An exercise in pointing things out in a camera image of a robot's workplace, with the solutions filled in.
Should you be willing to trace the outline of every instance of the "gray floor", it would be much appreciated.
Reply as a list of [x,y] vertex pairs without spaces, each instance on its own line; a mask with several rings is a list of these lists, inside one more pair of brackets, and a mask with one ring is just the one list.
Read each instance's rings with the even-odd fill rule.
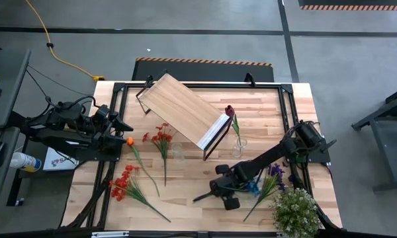
[[[397,32],[397,12],[301,11],[296,0],[284,0],[288,23],[296,31]],[[265,1],[32,1],[48,26],[95,28],[282,30],[276,0]],[[40,26],[24,1],[0,0],[0,26]],[[56,53],[109,80],[129,80],[136,57],[203,58],[273,63],[275,80],[291,82],[283,36],[180,34],[52,34]],[[55,61],[41,33],[0,32],[0,47],[30,48],[30,64],[84,93],[94,82]],[[330,149],[333,183],[343,226],[351,231],[397,235],[397,191],[374,194],[387,182],[372,132],[350,125],[397,91],[397,38],[293,37],[301,82],[311,84],[318,118]],[[54,100],[79,95],[34,75]],[[38,114],[41,92],[27,77],[16,111]],[[26,204],[0,203],[0,233],[54,228],[59,225],[70,177],[32,179],[21,191]],[[5,195],[9,186],[3,191]]]

